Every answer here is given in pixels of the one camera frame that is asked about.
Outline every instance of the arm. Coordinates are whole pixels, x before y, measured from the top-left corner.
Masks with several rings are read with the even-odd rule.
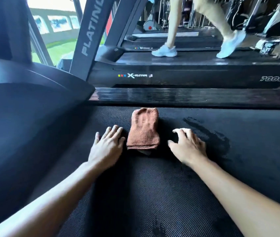
[[[280,204],[260,194],[207,158],[206,145],[190,129],[175,129],[174,155],[191,167],[216,196],[245,237],[280,236]]]
[[[0,224],[0,237],[51,237],[71,214],[95,179],[113,166],[125,140],[122,127],[107,128],[99,139],[96,133],[88,161],[51,190]]]

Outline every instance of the building window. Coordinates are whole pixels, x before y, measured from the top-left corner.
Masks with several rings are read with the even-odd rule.
[[[47,34],[49,33],[48,27],[41,16],[33,16],[34,20],[37,24],[40,34]]]
[[[70,16],[70,18],[71,18],[73,29],[79,29],[80,24],[79,24],[79,20],[78,20],[77,16]]]
[[[66,16],[48,16],[54,32],[71,30],[69,20]]]

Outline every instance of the brown towel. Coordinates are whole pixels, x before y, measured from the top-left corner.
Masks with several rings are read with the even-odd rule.
[[[131,128],[127,139],[127,149],[156,149],[160,138],[156,131],[158,125],[157,108],[135,110],[131,117]]]

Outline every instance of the sky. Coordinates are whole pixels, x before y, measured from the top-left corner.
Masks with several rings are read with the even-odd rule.
[[[75,11],[75,7],[70,0],[27,0],[30,8],[53,9],[62,11]],[[84,11],[86,0],[80,0]]]

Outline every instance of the person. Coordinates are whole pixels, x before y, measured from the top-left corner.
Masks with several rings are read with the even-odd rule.
[[[235,179],[210,161],[206,144],[190,129],[173,130],[173,154],[192,168],[213,192],[245,237],[280,236],[280,204]],[[0,224],[1,237],[52,237],[74,210],[95,179],[112,167],[122,153],[122,128],[96,133],[88,161],[51,190]]]
[[[170,14],[168,24],[168,36],[166,43],[158,50],[152,51],[154,56],[177,56],[174,47],[177,27],[182,17],[183,0],[170,0]],[[239,44],[245,39],[245,31],[232,31],[230,25],[225,20],[223,10],[214,0],[193,0],[194,10],[203,14],[208,20],[220,31],[223,42],[221,51],[217,54],[217,58],[226,58],[230,56]]]

